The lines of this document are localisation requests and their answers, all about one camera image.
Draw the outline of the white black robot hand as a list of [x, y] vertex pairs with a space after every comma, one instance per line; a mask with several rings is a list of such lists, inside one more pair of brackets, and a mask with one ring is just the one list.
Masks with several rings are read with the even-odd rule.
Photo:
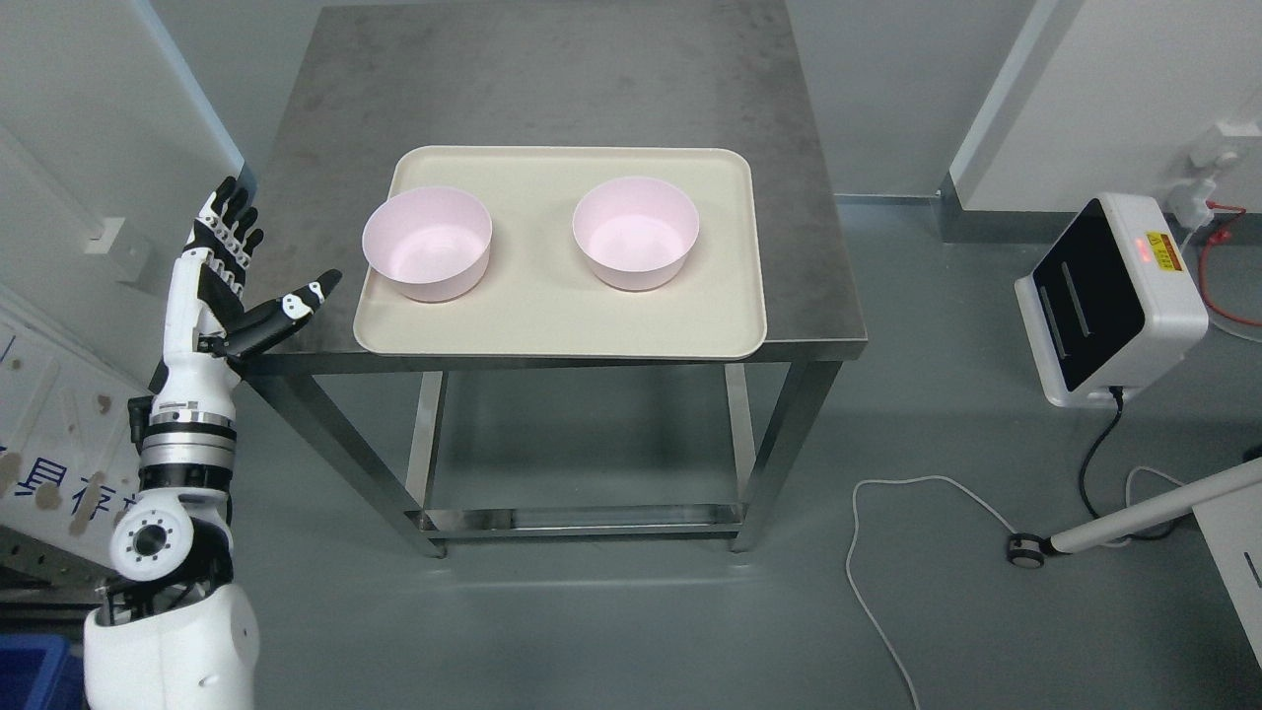
[[329, 269], [245, 309], [249, 267], [264, 240], [256, 221], [239, 177], [221, 180], [194, 217], [173, 261], [150, 422], [231, 421], [247, 361], [305, 327], [341, 282], [341, 271]]

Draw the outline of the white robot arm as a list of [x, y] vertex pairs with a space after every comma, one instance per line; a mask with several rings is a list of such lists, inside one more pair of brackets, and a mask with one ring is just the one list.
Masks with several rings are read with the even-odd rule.
[[257, 620], [235, 580], [227, 513], [239, 433], [223, 395], [130, 399], [134, 504], [114, 579], [83, 624], [91, 709], [252, 709]]

